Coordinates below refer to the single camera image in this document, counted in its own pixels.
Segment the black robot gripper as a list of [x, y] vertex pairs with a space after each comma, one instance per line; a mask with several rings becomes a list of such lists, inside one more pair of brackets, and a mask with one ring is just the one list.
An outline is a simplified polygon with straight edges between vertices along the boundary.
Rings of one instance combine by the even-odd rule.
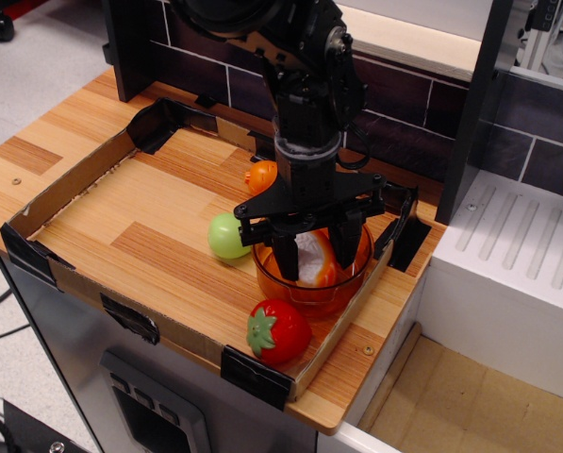
[[274, 141], [277, 178], [265, 192], [235, 207], [244, 245], [272, 243], [282, 278], [299, 278], [297, 234], [326, 228], [336, 261], [352, 265], [362, 226], [384, 211], [379, 174], [337, 169], [339, 139], [323, 146], [302, 146], [286, 139]]

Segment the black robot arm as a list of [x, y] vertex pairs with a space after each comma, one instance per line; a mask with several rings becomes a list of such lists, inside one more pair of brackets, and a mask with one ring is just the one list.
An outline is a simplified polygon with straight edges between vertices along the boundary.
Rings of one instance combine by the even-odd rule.
[[323, 228], [341, 267], [355, 261], [366, 220], [385, 209], [386, 180], [344, 162], [344, 131], [364, 109], [367, 87], [353, 61], [352, 37], [331, 1], [176, 1], [193, 30], [262, 61], [273, 100], [277, 176], [239, 205], [240, 238], [273, 250], [284, 279], [299, 277], [299, 234]]

